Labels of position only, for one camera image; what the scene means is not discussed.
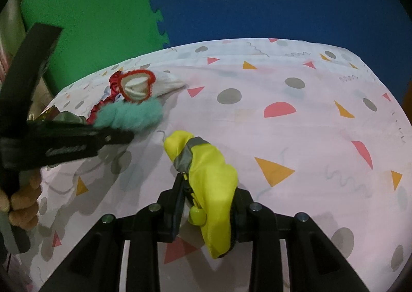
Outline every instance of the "green foam mat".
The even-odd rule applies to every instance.
[[[53,93],[95,71],[163,48],[168,43],[149,0],[23,0],[30,28],[41,22],[64,28],[45,74]]]

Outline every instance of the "teal fur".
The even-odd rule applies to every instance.
[[[157,124],[163,117],[160,102],[152,97],[141,104],[119,101],[104,105],[96,115],[94,126],[140,132]]]

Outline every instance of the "yellow fabric object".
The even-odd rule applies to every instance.
[[[173,162],[193,134],[177,130],[164,141],[164,149]],[[211,144],[192,147],[189,184],[196,201],[207,217],[201,232],[212,258],[230,248],[230,207],[237,187],[237,172],[225,163],[222,153]]]

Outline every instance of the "metal screw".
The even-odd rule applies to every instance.
[[[113,214],[105,214],[102,216],[102,222],[104,224],[109,224],[115,219],[115,216]]]
[[[153,203],[149,205],[149,211],[150,212],[157,212],[158,210],[161,209],[161,205],[158,203]]]
[[[259,203],[251,203],[249,205],[249,209],[252,212],[259,212],[262,209],[262,205],[260,205]]]
[[[306,222],[309,220],[309,216],[306,213],[299,212],[295,215],[295,218],[298,219],[301,222]]]

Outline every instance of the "finger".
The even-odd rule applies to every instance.
[[[33,174],[30,176],[29,184],[33,189],[37,189],[42,182],[42,175],[40,169],[33,170]]]
[[[30,207],[22,210],[11,211],[9,221],[13,226],[21,226],[27,224],[39,211],[39,204],[36,202]]]
[[[10,203],[12,210],[21,210],[30,207],[36,202],[37,198],[40,197],[41,193],[41,187],[33,189],[27,184],[11,196]]]
[[[7,195],[0,189],[0,211],[8,212],[10,210],[10,202]]]
[[[28,223],[20,224],[20,227],[26,231],[29,231],[33,229],[34,227],[36,227],[38,223],[39,223],[39,218],[37,215],[35,215],[34,218],[32,218],[32,220],[30,220]]]

